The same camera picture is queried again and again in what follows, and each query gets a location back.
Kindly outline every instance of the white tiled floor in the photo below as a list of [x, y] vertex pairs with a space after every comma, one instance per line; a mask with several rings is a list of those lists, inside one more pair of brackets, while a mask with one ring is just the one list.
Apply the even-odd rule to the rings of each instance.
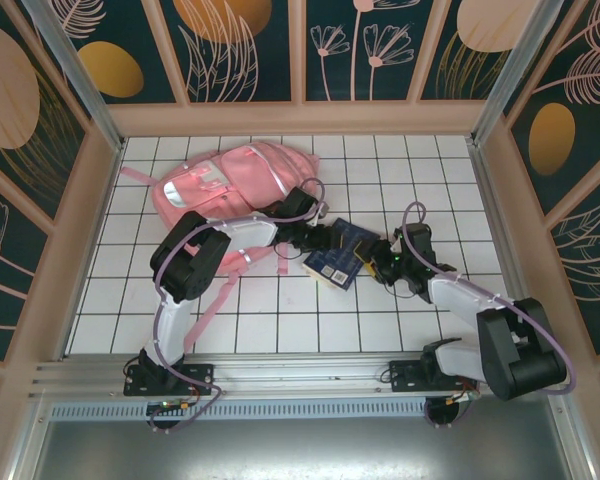
[[[182, 160], [250, 140], [283, 143], [322, 158], [331, 213], [383, 236], [414, 199], [425, 203], [438, 261], [504, 291], [500, 265], [463, 137], [258, 136], [131, 138], [123, 165], [156, 178]], [[99, 239], [69, 342], [70, 353], [137, 353], [150, 334], [155, 297], [149, 258], [166, 235], [148, 188], [120, 177]], [[276, 275], [275, 256], [239, 281], [196, 344], [196, 353], [418, 351], [442, 336], [475, 336], [450, 312], [394, 296], [363, 270], [349, 291], [307, 276], [303, 258]], [[217, 295], [217, 278], [194, 304], [193, 324]]]

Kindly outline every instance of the metal base plate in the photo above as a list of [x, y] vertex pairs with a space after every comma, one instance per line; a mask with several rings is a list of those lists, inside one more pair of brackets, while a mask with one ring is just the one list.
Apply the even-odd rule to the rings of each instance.
[[393, 392], [453, 392], [462, 390], [458, 377], [440, 374], [435, 381], [427, 380], [420, 360], [389, 362], [391, 390]]
[[[213, 382], [213, 365], [211, 364], [183, 364], [174, 367], [180, 373], [204, 383]], [[189, 397], [191, 396], [190, 385], [178, 381], [173, 388], [167, 389], [155, 378], [148, 374], [147, 370], [140, 365], [131, 365], [127, 369], [127, 379], [124, 384], [125, 397]], [[211, 395], [211, 389], [196, 387], [200, 396]]]

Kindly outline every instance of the book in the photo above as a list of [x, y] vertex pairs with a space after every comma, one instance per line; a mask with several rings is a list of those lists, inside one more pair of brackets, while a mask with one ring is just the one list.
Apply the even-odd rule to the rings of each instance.
[[333, 227], [342, 234], [342, 248], [312, 252], [302, 263], [309, 274], [331, 286], [348, 290], [362, 261], [353, 253], [362, 240], [376, 240], [380, 235], [338, 218]]

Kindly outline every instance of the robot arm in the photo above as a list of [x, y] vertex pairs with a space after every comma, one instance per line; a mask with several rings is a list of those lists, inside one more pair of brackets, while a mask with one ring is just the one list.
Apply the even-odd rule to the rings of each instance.
[[[183, 339], [187, 334], [193, 300], [209, 287], [224, 255], [257, 246], [289, 242], [303, 252], [333, 249], [341, 245], [340, 235], [333, 228], [316, 225], [319, 216], [293, 223], [272, 224], [266, 217], [295, 218], [309, 212], [316, 199], [300, 189], [294, 189], [283, 202], [277, 202], [241, 222], [208, 228], [194, 236], [189, 244], [197, 247], [196, 255], [185, 249], [176, 253], [167, 265], [161, 280], [166, 294], [159, 321], [160, 350], [169, 365], [177, 368], [184, 358]], [[162, 267], [166, 257], [195, 228], [207, 223], [196, 212], [185, 214], [171, 230], [151, 258], [154, 272]], [[407, 232], [411, 244], [428, 262], [442, 271], [454, 271], [436, 262], [431, 248], [431, 229], [423, 223], [410, 224]], [[435, 376], [462, 376], [486, 382], [503, 400], [562, 382], [566, 366], [549, 343], [523, 323], [507, 308], [497, 306], [492, 299], [476, 294], [462, 283], [436, 275], [409, 250], [402, 231], [396, 229], [396, 241], [362, 242], [356, 255], [381, 284], [392, 286], [405, 280], [409, 289], [427, 303], [450, 310], [464, 320], [476, 335], [468, 339], [444, 339], [423, 349], [421, 362]], [[514, 305], [532, 315], [543, 328], [551, 331], [542, 306], [528, 298]], [[160, 365], [153, 340], [147, 342], [139, 355], [140, 365], [167, 390], [175, 382]]]
[[[407, 233], [423, 258], [444, 272], [455, 271], [449, 265], [437, 264], [428, 225], [409, 224]], [[361, 244], [356, 249], [357, 256], [374, 278], [387, 285], [406, 280], [412, 293], [440, 310], [451, 311], [476, 332], [467, 339], [443, 339], [424, 347], [421, 362], [427, 365], [431, 378], [442, 374], [481, 381], [502, 400], [565, 380], [566, 365], [544, 337], [492, 298], [478, 294], [449, 276], [436, 275], [411, 253], [400, 229], [396, 229], [394, 235], [393, 244], [381, 240]], [[510, 303], [551, 333], [538, 301], [527, 298]]]
[[[294, 188], [284, 201], [276, 202], [244, 220], [209, 228], [194, 236], [189, 245], [198, 249], [195, 255], [185, 249], [176, 253], [161, 280], [166, 300], [162, 305], [158, 326], [160, 350], [169, 365], [175, 366], [182, 362], [185, 353], [183, 339], [189, 329], [193, 301], [209, 288], [226, 253], [244, 252], [247, 248], [266, 247], [282, 242], [291, 243], [302, 252], [328, 250], [341, 244], [340, 234], [333, 228], [317, 225], [318, 218], [326, 215], [326, 208], [316, 211], [313, 218], [304, 221], [278, 224], [266, 221], [270, 217], [286, 219], [304, 215], [316, 203], [314, 197]], [[178, 243], [206, 223], [207, 219], [195, 211], [187, 212], [181, 217], [151, 257], [154, 281], [166, 257]], [[139, 362], [154, 377], [163, 375], [153, 339], [147, 341], [140, 352]]]

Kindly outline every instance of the metal frame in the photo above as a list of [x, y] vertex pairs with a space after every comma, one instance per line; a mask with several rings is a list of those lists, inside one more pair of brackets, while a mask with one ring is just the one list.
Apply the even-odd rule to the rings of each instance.
[[[199, 418], [209, 420], [307, 420], [326, 418], [422, 417], [424, 397], [328, 398], [287, 400], [223, 400], [211, 405]], [[186, 410], [158, 414], [165, 420], [186, 420], [204, 408], [207, 400]], [[155, 402], [67, 402], [56, 403], [53, 422], [147, 422], [147, 407]]]
[[[509, 241], [506, 224], [499, 215], [501, 210], [487, 164], [480, 148], [470, 138], [467, 138], [467, 143], [509, 294], [514, 297], [526, 296], [521, 268]], [[329, 408], [329, 405], [360, 402], [382, 408], [381, 405], [397, 402], [415, 405], [409, 415], [422, 415], [417, 406], [422, 405], [425, 397], [451, 393], [392, 393], [390, 385], [379, 382], [378, 378], [386, 370], [388, 362], [397, 358], [415, 360], [419, 354], [188, 355], [186, 361], [214, 364], [215, 381], [228, 392], [222, 403], [247, 409], [262, 405], [280, 407], [306, 404], [327, 405]], [[138, 407], [144, 408], [147, 402], [122, 394], [122, 367], [127, 360], [127, 355], [74, 355], [59, 362], [37, 366], [30, 389], [32, 407], [29, 424], [12, 457], [10, 480], [33, 478], [38, 459], [43, 453], [49, 422], [62, 421], [54, 407], [81, 406], [83, 410], [70, 413], [75, 415], [75, 420], [84, 421], [85, 415], [101, 415], [103, 420], [111, 421], [116, 415], [123, 419], [130, 411], [138, 421], [144, 420], [138, 413]], [[152, 401], [166, 399], [152, 398]], [[88, 409], [89, 405], [124, 408], [112, 415], [106, 414], [105, 408], [94, 412]], [[572, 478], [598, 480], [599, 467], [591, 454], [589, 439], [571, 398], [552, 397], [549, 407]], [[276, 415], [269, 414], [267, 418], [276, 418]], [[301, 414], [301, 418], [311, 418], [310, 412]]]
[[113, 149], [119, 149], [121, 135], [113, 123], [100, 92], [91, 82], [91, 77], [78, 57], [75, 47], [65, 35], [62, 25], [57, 21], [56, 14], [47, 0], [22, 0], [34, 25], [40, 31], [42, 38], [73, 84], [82, 103], [87, 108], [95, 123], [102, 130], [105, 138]]
[[[480, 146], [470, 139], [467, 143], [498, 259], [503, 266], [507, 291], [514, 298], [525, 298], [529, 296], [529, 290], [524, 281], [522, 267], [516, 260], [513, 245], [509, 240], [511, 236], [508, 234], [506, 223], [500, 215], [502, 209], [493, 188], [488, 164]], [[593, 456], [591, 440], [572, 396], [549, 397], [549, 405], [572, 477], [578, 480], [598, 480], [600, 478], [598, 460]]]
[[531, 20], [507, 58], [502, 72], [491, 89], [482, 114], [473, 128], [473, 139], [478, 147], [489, 138], [489, 134], [502, 115], [507, 102], [533, 62], [548, 30], [560, 13], [563, 2], [564, 0], [538, 1]]

